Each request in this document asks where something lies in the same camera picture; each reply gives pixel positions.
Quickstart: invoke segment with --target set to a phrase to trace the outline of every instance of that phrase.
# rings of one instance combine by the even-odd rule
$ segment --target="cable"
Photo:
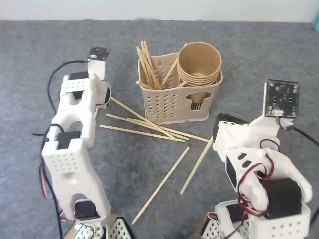
[[[244,211],[243,216],[242,216],[242,218],[241,218],[241,223],[240,223],[240,224],[238,225],[238,227],[236,227],[235,230],[233,230],[230,234],[228,234],[227,236],[223,237],[223,239],[229,239],[232,235],[234,235],[234,234],[238,231],[238,229],[244,224],[244,221],[245,221],[245,219],[246,219],[246,215],[247,215],[247,212]]]
[[[41,137],[44,136],[44,134],[42,134],[42,133],[32,133],[31,135],[32,135],[32,136],[41,136]]]
[[[50,128],[53,127],[53,126],[58,127],[62,132],[64,132],[63,128],[60,125],[56,124],[56,123],[51,124],[49,126],[49,128],[45,131],[44,137],[43,137],[43,140],[42,140],[42,143],[41,143],[41,148],[40,148],[41,163],[40,163],[40,167],[39,167],[39,169],[40,169],[39,170],[39,174],[41,173],[41,167],[42,167],[43,178],[44,178],[46,184],[48,185],[48,187],[49,187],[49,189],[51,191],[52,198],[53,198],[53,201],[54,201],[54,207],[55,207],[55,212],[56,212],[56,216],[57,216],[57,220],[58,220],[58,226],[59,226],[60,239],[63,239],[63,232],[62,232],[62,225],[61,225],[60,211],[59,211],[58,202],[57,202],[53,187],[52,187],[52,185],[51,185],[51,183],[49,181],[49,178],[48,178],[48,176],[46,174],[44,158],[42,157],[42,150],[43,150],[45,142],[46,142],[46,136],[49,133]]]
[[[263,139],[262,141],[260,141],[260,142],[259,142],[259,147],[260,147],[260,148],[263,148],[263,147],[262,147],[262,143],[265,142],[265,141],[269,141],[269,142],[273,143],[275,146],[277,146],[278,152],[280,152],[280,146],[279,146],[279,144],[277,144],[276,142],[274,142],[274,141],[271,140],[271,139]]]
[[[53,111],[54,111],[54,114],[56,115],[56,107],[53,103],[53,100],[52,100],[52,97],[51,97],[51,93],[50,93],[50,86],[51,86],[51,82],[52,82],[52,79],[55,75],[55,73],[57,73],[63,66],[66,66],[68,64],[73,64],[73,63],[88,63],[89,61],[83,61],[83,60],[76,60],[76,61],[67,61],[67,62],[64,62],[62,65],[60,65],[58,68],[56,68],[50,78],[49,78],[49,81],[48,81],[48,85],[46,87],[46,92],[48,94],[48,98],[49,98],[49,101],[50,101],[50,104],[51,104],[51,107],[53,108]]]
[[[319,147],[319,142],[316,141],[314,138],[310,137],[308,134],[303,132],[301,129],[298,129],[296,127],[293,127],[293,130],[300,133],[302,136],[304,136],[306,139],[309,139],[312,143],[314,143],[316,146]]]
[[[319,147],[319,142],[316,141],[314,138],[310,137],[307,133],[303,132],[301,129],[293,127],[293,130],[300,133],[302,136],[309,139],[312,143],[314,143],[316,146]],[[314,224],[314,222],[316,221],[318,214],[319,214],[319,206],[317,207],[317,209],[315,210],[314,214],[312,215],[312,217],[310,219],[309,228],[311,228],[312,225]]]

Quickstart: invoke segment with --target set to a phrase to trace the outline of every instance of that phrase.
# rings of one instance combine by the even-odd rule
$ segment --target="utensil holder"
[[[151,56],[154,63],[154,74],[161,84],[170,67],[175,62],[178,53],[163,56]],[[146,84],[145,73],[138,60],[139,82]],[[207,87],[178,87],[180,78],[177,67],[171,73],[163,90],[149,90],[140,86],[144,98],[145,117],[156,124],[172,124],[183,122],[204,121],[209,117],[209,109],[217,92],[223,75],[220,74],[217,82]],[[198,101],[198,97],[192,97],[196,93],[206,93],[204,99]]]

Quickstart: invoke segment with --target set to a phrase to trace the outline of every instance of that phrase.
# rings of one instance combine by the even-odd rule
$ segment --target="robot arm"
[[[89,54],[88,71],[63,78],[60,102],[51,127],[48,142],[42,150],[45,164],[52,176],[52,186],[60,208],[69,220],[94,227],[91,238],[100,238],[111,213],[101,180],[95,173],[88,155],[94,144],[95,108],[110,98],[110,85],[104,81],[105,61],[109,49],[95,47]],[[81,131],[67,132],[75,122]],[[77,200],[81,194],[85,199]]]
[[[306,203],[312,198],[312,188],[289,158],[278,152],[276,137],[279,127],[293,125],[298,96],[298,83],[268,80],[263,114],[256,120],[248,124],[230,115],[218,115],[213,149],[225,163],[226,174],[239,195],[238,200],[215,208],[225,235],[234,231],[228,207],[243,204],[250,213],[251,239],[277,235],[303,238],[308,234],[310,210]],[[241,238],[239,232],[234,238]]]

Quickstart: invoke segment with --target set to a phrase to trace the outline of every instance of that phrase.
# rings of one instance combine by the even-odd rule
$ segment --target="paper cup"
[[[215,81],[221,68],[219,51],[205,42],[185,45],[178,55],[177,70],[186,81],[193,84]]]

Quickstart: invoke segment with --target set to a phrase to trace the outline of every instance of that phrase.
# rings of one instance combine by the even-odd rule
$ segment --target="red wire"
[[[265,157],[269,160],[270,162],[270,165],[271,165],[271,169],[270,169],[270,172],[269,174],[267,174],[267,169],[266,167],[264,166],[264,169],[265,169],[265,177],[262,178],[261,180],[263,181],[268,181],[271,179],[271,177],[273,176],[274,174],[274,171],[275,171],[275,164],[273,162],[273,160],[271,159],[271,157],[266,154]],[[249,208],[248,207],[248,203],[250,203],[250,201],[246,198],[244,198],[244,195],[240,193],[240,190],[239,190],[239,187],[240,185],[245,181],[246,177],[248,176],[249,173],[251,173],[256,167],[262,165],[262,163],[257,163],[253,166],[251,166],[245,173],[244,175],[241,177],[241,179],[239,180],[238,182],[238,186],[237,186],[237,192],[238,192],[238,203],[248,212],[248,213],[251,213],[255,216],[262,216],[262,215],[265,215],[267,213],[267,210],[264,210],[264,211],[256,211],[255,209],[253,208]]]
[[[43,178],[43,167],[40,166],[40,175],[39,175],[39,179],[40,179],[40,186],[41,186],[41,191],[42,191],[42,194],[44,196],[45,199],[48,199],[48,194],[46,192],[46,189],[45,189],[45,183],[44,183],[44,178]]]

